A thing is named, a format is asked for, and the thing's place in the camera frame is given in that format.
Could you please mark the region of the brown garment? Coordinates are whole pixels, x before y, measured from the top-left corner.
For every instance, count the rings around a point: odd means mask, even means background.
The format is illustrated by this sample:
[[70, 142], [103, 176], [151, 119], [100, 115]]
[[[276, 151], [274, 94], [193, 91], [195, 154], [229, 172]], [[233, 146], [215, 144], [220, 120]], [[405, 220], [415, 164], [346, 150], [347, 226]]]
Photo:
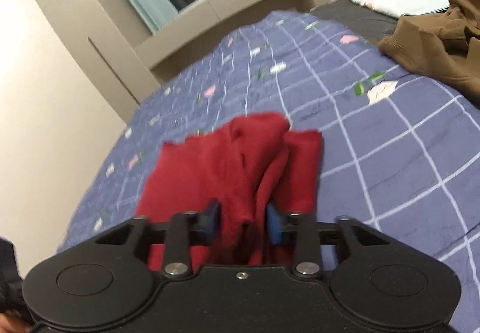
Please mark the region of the brown garment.
[[411, 73], [460, 92], [479, 106], [479, 0], [449, 0], [445, 13], [402, 17], [378, 49]]

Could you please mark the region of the red long-sleeve sweater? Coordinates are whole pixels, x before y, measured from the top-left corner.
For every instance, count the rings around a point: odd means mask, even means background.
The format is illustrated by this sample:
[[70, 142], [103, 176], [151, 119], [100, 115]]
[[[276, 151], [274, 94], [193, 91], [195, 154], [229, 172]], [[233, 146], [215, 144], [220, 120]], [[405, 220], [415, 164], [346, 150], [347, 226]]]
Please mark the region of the red long-sleeve sweater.
[[195, 270], [206, 264], [290, 264], [293, 249], [271, 247], [265, 208], [281, 212], [315, 208], [323, 137], [295, 131], [278, 113], [240, 116], [208, 134], [163, 144], [135, 214], [167, 222], [185, 211], [221, 205], [220, 234], [191, 250]]

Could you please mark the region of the blue plaid floral bedspread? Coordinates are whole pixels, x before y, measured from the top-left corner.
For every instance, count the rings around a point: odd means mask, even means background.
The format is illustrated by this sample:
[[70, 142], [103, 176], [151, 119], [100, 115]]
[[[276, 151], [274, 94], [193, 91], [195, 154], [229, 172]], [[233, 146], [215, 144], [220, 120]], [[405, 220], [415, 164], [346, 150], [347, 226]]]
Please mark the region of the blue plaid floral bedspread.
[[129, 219], [165, 141], [277, 111], [325, 143], [317, 217], [356, 218], [447, 263], [452, 318], [479, 330], [479, 110], [343, 25], [275, 11], [234, 30], [137, 109], [69, 224], [70, 248]]

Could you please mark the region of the dark grey bed sheet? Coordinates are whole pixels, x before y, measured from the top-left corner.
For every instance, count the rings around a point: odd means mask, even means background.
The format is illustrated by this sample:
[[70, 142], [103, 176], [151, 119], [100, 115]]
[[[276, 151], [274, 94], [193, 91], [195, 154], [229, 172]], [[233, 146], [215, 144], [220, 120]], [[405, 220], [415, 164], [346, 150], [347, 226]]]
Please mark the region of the dark grey bed sheet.
[[335, 0], [322, 4], [310, 13], [323, 20], [337, 21], [374, 45], [385, 36], [392, 35], [398, 21], [350, 0]]

